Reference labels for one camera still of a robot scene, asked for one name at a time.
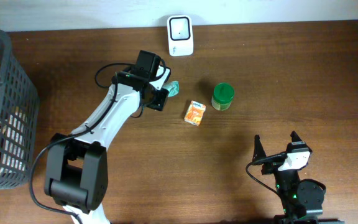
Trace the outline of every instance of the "small box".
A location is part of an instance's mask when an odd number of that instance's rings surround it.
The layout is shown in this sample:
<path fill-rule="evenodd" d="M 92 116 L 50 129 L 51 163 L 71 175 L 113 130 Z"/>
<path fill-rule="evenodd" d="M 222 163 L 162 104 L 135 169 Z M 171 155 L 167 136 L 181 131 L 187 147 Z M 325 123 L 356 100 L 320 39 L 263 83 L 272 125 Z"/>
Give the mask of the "small box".
<path fill-rule="evenodd" d="M 199 126 L 205 112 L 205 105 L 191 101 L 189 108 L 187 109 L 185 121 Z"/>

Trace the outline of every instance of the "wood grain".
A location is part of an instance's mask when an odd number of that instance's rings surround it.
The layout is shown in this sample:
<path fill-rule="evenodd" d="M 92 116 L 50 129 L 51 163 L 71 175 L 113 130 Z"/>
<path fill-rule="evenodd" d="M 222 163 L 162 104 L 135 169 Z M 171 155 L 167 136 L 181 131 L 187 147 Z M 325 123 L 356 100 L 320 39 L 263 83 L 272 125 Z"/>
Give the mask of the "wood grain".
<path fill-rule="evenodd" d="M 10 33 L 14 55 L 41 100 L 35 153 L 69 133 L 106 94 L 93 81 L 111 62 L 135 62 L 140 49 L 172 68 L 180 93 L 164 111 L 129 119 L 108 151 L 103 200 L 112 222 L 208 223 L 270 218 L 280 200 L 245 173 L 253 137 L 267 154 L 285 150 L 295 130 L 314 150 L 301 178 L 325 183 L 321 218 L 358 223 L 358 21 L 194 27 L 195 51 L 171 57 L 165 28 Z M 101 76 L 108 82 L 114 70 Z M 233 85 L 227 111 L 210 100 Z M 207 105 L 201 126 L 183 121 L 189 100 Z M 260 177 L 260 167 L 251 170 Z M 43 193 L 45 160 L 36 172 Z M 272 176 L 260 177 L 269 185 Z M 36 207 L 27 186 L 0 191 L 0 223 L 71 223 Z"/>

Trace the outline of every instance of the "basket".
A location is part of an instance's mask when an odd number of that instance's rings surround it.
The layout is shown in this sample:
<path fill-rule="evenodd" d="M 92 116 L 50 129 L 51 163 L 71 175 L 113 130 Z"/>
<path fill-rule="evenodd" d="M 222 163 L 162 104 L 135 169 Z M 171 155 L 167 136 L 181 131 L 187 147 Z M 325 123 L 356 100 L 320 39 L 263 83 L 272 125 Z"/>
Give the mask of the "basket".
<path fill-rule="evenodd" d="M 0 30 L 0 189 L 28 181 L 32 165 L 39 97 Z"/>

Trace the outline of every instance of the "white device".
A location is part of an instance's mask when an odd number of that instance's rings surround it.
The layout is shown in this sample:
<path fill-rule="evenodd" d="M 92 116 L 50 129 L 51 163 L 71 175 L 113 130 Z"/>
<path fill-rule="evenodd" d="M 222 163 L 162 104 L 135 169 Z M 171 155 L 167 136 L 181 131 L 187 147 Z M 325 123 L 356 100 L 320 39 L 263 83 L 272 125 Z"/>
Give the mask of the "white device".
<path fill-rule="evenodd" d="M 310 151 L 288 153 L 284 164 L 278 168 L 278 171 L 289 169 L 301 169 L 307 165 L 310 157 Z"/>
<path fill-rule="evenodd" d="M 163 67 L 159 66 L 157 70 L 157 76 L 163 74 Z M 168 78 L 170 74 L 170 69 L 166 68 L 163 76 L 157 81 L 150 82 L 157 90 L 160 90 L 164 81 Z M 103 114 L 103 111 L 109 106 L 112 96 L 114 96 L 115 85 L 109 87 L 108 94 L 97 107 L 97 109 L 91 114 L 91 116 L 78 128 L 74 129 L 71 133 L 80 133 L 86 129 L 86 126 L 92 126 Z M 103 120 L 95 127 L 91 133 L 84 134 L 75 138 L 78 141 L 86 142 L 91 144 L 92 142 L 99 142 L 101 146 L 106 147 L 106 150 L 109 149 L 109 146 L 116 136 L 117 132 L 124 124 L 126 119 L 137 111 L 140 103 L 140 92 L 135 91 L 133 87 L 118 84 L 117 88 L 117 97 L 116 103 L 113 104 L 112 108 L 109 110 L 107 115 Z M 81 209 L 65 205 L 63 208 L 66 211 L 74 212 L 78 214 L 83 224 L 110 224 L 110 221 L 106 218 L 103 210 L 102 204 L 96 210 L 90 211 L 89 214 L 85 214 Z M 78 221 L 75 217 L 71 216 L 74 223 L 78 224 Z"/>
<path fill-rule="evenodd" d="M 167 20 L 168 47 L 171 56 L 191 55 L 194 50 L 193 26 L 186 15 L 171 16 Z"/>

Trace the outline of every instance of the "black cable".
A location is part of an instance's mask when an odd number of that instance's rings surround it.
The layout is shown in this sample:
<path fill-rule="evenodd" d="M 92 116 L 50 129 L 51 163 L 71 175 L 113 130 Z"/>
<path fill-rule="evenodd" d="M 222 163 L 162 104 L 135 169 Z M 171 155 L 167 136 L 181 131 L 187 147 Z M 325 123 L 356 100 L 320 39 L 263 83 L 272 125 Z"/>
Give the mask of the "black cable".
<path fill-rule="evenodd" d="M 262 159 L 259 159 L 257 161 L 252 161 L 250 163 L 248 163 L 247 167 L 246 167 L 246 172 L 247 174 L 254 180 L 256 181 L 258 184 L 266 187 L 267 189 L 269 189 L 270 191 L 272 191 L 273 193 L 275 193 L 279 198 L 280 195 L 277 193 L 277 191 L 275 191 L 273 188 L 269 187 L 268 185 L 264 184 L 262 181 L 258 180 L 256 177 L 254 177 L 249 171 L 248 171 L 248 168 L 252 165 L 261 165 L 264 161 L 269 161 L 271 159 L 274 159 L 274 158 L 277 158 L 277 157 L 285 157 L 286 154 L 285 153 L 279 153 L 279 154 L 276 154 L 276 155 L 272 155 L 272 156 L 268 156 L 268 157 L 265 157 L 265 158 L 262 158 Z"/>
<path fill-rule="evenodd" d="M 74 138 L 77 138 L 79 136 L 82 136 L 90 131 L 92 131 L 92 129 L 94 129 L 95 127 L 97 127 L 97 125 L 103 120 L 103 118 L 107 115 L 107 113 L 109 112 L 109 110 L 112 108 L 114 102 L 116 101 L 116 98 L 117 98 L 117 92 L 118 92 L 118 77 L 117 75 L 115 75 L 116 77 L 116 84 L 115 84 L 115 89 L 114 89 L 114 95 L 112 96 L 112 99 L 111 99 L 111 102 L 109 104 L 109 106 L 106 108 L 106 110 L 103 112 L 103 114 L 100 116 L 100 118 L 94 123 L 92 124 L 91 127 L 86 127 L 86 130 L 85 131 L 82 131 L 80 133 L 77 133 L 77 134 L 71 134 L 63 139 L 60 139 L 60 140 L 57 140 L 57 141 L 54 141 L 52 143 L 50 143 L 47 147 L 45 147 L 44 149 L 41 150 L 41 152 L 38 154 L 38 156 L 35 158 L 35 161 L 34 161 L 34 164 L 33 166 L 31 167 L 31 170 L 30 170 L 30 178 L 29 178 L 29 191 L 30 191 L 30 196 L 31 196 L 31 199 L 33 200 L 33 202 L 39 206 L 40 208 L 43 208 L 43 209 L 46 209 L 48 211 L 51 211 L 51 212 L 57 212 L 57 213 L 62 213 L 62 214 L 65 214 L 65 215 L 72 215 L 77 221 L 79 224 L 82 224 L 82 221 L 81 219 L 79 218 L 78 214 L 74 213 L 74 212 L 68 212 L 68 211 L 65 211 L 65 210 L 61 210 L 61 209 L 57 209 L 57 208 L 52 208 L 52 207 L 48 207 L 44 204 L 41 204 L 37 198 L 35 197 L 35 194 L 34 194 L 34 189 L 33 189 L 33 186 L 32 186 L 32 183 L 33 183 L 33 180 L 34 180 L 34 172 L 35 172 L 35 168 L 37 167 L 37 164 L 40 160 L 40 158 L 45 154 L 45 152 L 47 152 L 51 147 L 57 145 L 57 144 L 60 144 L 62 142 L 65 142 L 65 141 L 68 141 L 68 140 L 71 140 L 71 139 L 74 139 Z"/>
<path fill-rule="evenodd" d="M 258 180 L 256 177 L 254 177 L 254 176 L 248 171 L 248 168 L 249 168 L 251 165 L 253 165 L 252 162 L 248 163 L 248 165 L 247 165 L 247 167 L 246 167 L 246 172 L 247 172 L 247 174 L 248 174 L 254 181 L 256 181 L 258 184 L 260 184 L 260 185 L 266 187 L 267 189 L 269 189 L 269 190 L 271 190 L 273 193 L 275 193 L 278 197 L 280 197 L 279 194 L 277 193 L 277 191 L 275 191 L 273 188 L 269 187 L 268 185 L 264 184 L 262 181 Z"/>
<path fill-rule="evenodd" d="M 142 110 L 140 111 L 140 114 L 138 116 L 132 116 L 131 115 L 131 118 L 140 118 L 142 116 L 142 114 L 143 114 L 144 107 L 145 107 L 145 105 L 142 105 Z"/>
<path fill-rule="evenodd" d="M 134 66 L 134 64 L 131 64 L 131 63 L 121 63 L 121 62 L 119 62 L 119 63 L 111 63 L 111 64 L 108 64 L 108 65 L 105 65 L 105 66 L 101 67 L 101 68 L 96 72 L 96 74 L 94 74 L 94 81 L 96 82 L 96 84 L 97 84 L 98 87 L 100 87 L 100 88 L 109 88 L 109 87 L 110 87 L 110 85 L 109 85 L 109 86 L 104 86 L 104 85 L 100 84 L 99 81 L 98 81 L 98 75 L 99 75 L 99 73 L 101 73 L 105 68 L 110 67 L 110 66 L 116 66 L 116 65 Z"/>

